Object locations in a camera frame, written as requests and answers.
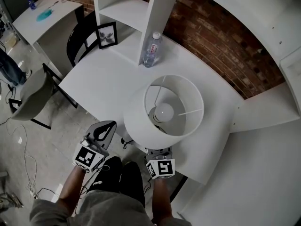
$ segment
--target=framed picture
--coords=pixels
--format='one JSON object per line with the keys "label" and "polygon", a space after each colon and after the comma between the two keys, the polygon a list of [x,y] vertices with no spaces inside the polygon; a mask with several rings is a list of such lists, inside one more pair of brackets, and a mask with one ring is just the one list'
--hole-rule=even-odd
{"label": "framed picture", "polygon": [[118,44],[116,22],[97,26],[96,35],[100,49]]}

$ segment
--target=brick wall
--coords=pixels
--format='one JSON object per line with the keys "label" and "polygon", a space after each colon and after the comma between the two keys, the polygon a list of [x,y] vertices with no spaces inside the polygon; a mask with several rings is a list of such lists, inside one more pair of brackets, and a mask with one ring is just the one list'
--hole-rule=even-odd
{"label": "brick wall", "polygon": [[[93,0],[71,1],[94,10]],[[202,59],[244,99],[285,81],[256,37],[212,0],[177,0],[164,35]]]}

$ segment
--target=forearm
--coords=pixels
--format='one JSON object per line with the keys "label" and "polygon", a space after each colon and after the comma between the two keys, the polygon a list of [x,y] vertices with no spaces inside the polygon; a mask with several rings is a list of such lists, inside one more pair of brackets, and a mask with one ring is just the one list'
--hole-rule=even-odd
{"label": "forearm", "polygon": [[68,176],[63,186],[59,200],[57,201],[58,204],[61,204],[67,208],[70,216],[72,215],[76,204],[79,201],[79,194],[84,181],[84,177],[85,171],[82,168],[75,166]]}
{"label": "forearm", "polygon": [[158,224],[164,218],[172,218],[169,192],[165,179],[155,179],[152,198],[153,223]]}

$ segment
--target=person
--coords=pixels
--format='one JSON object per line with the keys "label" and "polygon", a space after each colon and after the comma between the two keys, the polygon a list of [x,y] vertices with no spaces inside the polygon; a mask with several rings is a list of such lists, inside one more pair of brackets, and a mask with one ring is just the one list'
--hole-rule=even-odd
{"label": "person", "polygon": [[88,189],[79,213],[71,217],[79,200],[85,171],[75,166],[56,203],[35,200],[30,213],[33,226],[191,226],[173,218],[166,179],[155,179],[153,220],[147,216],[143,182],[135,162],[122,167],[119,157],[104,163]]}
{"label": "person", "polygon": [[23,85],[32,74],[32,70],[23,72],[16,62],[2,49],[0,49],[0,72],[14,86]]}

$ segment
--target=white table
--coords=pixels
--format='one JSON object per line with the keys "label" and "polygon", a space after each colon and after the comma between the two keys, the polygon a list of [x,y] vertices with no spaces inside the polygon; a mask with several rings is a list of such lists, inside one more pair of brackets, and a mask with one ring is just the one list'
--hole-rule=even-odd
{"label": "white table", "polygon": [[[25,10],[13,25],[28,43],[46,56],[60,74],[65,76],[72,69],[66,54],[66,45],[73,28],[78,23],[75,10],[82,4],[71,1],[62,3],[60,0],[38,0],[35,4],[37,7],[35,10],[30,8]],[[37,16],[47,8],[53,10],[52,14],[37,22]]]}
{"label": "white table", "polygon": [[134,66],[115,53],[113,47],[95,48],[72,69],[60,87],[98,120],[115,120],[117,133],[124,137],[123,110],[135,90],[165,74],[191,80],[202,94],[205,114],[197,131],[174,145],[173,152],[176,170],[205,185],[228,139],[234,109],[243,99],[192,53],[166,37],[164,45],[165,56],[153,68]]}

